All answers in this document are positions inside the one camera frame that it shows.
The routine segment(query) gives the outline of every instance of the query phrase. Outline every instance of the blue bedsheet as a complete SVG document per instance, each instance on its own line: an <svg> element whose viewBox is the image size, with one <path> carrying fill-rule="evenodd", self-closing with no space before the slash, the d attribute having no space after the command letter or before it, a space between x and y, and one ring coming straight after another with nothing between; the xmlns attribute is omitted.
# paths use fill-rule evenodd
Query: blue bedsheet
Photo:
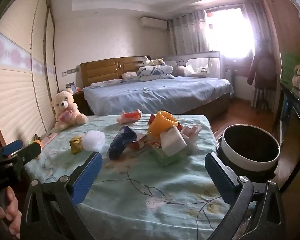
<svg viewBox="0 0 300 240"><path fill-rule="evenodd" d="M226 93L233 93L233 88L225 79L176 77L94 89L85 87L83 91L95 115L121 114L136 109L144 114L156 114L162 109L183 114Z"/></svg>
<svg viewBox="0 0 300 240"><path fill-rule="evenodd" d="M38 159L26 164L31 179L56 181L70 175L91 152L71 154L69 140L89 130L103 131L103 167L86 199L78 205L91 231L100 239L186 240L207 239L219 225L229 205L219 197L205 166L204 158L216 152L209 122L202 115L175 115L182 125L200 124L199 149L187 151L180 162L161 167L151 147L130 151L120 161L107 156L110 143L122 125L116 116L89 116L85 125L58 134ZM149 115L129 125L146 133Z"/></svg>

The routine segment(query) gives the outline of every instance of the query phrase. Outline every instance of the hanging jacket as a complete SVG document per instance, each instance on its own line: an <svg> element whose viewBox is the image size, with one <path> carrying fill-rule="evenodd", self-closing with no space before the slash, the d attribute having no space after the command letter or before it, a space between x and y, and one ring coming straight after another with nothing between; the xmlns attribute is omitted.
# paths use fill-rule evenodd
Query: hanging jacket
<svg viewBox="0 0 300 240"><path fill-rule="evenodd" d="M277 73L276 62L273 54L268 51L258 51L252 61L247 83L257 89L276 90Z"/></svg>

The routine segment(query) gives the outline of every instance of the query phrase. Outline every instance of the air conditioner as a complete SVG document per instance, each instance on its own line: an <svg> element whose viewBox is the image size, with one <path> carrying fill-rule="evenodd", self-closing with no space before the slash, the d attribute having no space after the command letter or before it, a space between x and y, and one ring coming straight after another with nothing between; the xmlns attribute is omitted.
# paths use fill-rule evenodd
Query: air conditioner
<svg viewBox="0 0 300 240"><path fill-rule="evenodd" d="M143 17L141 18L141 26L166 30L168 28L168 22L163 20Z"/></svg>

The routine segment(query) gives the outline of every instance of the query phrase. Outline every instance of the cream teddy bear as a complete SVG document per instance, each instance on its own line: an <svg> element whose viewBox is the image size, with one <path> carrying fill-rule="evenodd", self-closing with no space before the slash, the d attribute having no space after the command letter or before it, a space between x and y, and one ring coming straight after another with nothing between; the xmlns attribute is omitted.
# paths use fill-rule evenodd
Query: cream teddy bear
<svg viewBox="0 0 300 240"><path fill-rule="evenodd" d="M68 88L66 91L57 94L51 102L56 112L55 119L57 122L55 129L57 131L63 131L76 124L84 124L88 120L84 114L80 114L77 104L74 103L72 94L73 91Z"/></svg>
<svg viewBox="0 0 300 240"><path fill-rule="evenodd" d="M146 66L158 66L158 65L165 64L165 62L163 61L163 58L149 60L147 56L144 56L142 64L143 64L144 67L146 67Z"/></svg>

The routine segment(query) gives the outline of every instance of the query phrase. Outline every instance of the cabinet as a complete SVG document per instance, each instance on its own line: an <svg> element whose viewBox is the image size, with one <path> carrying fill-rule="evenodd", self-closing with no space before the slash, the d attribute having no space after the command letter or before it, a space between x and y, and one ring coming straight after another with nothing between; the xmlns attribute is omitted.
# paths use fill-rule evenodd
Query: cabinet
<svg viewBox="0 0 300 240"><path fill-rule="evenodd" d="M294 239L300 232L300 91L291 84L280 83L274 133L281 144L274 180L282 193L287 239Z"/></svg>

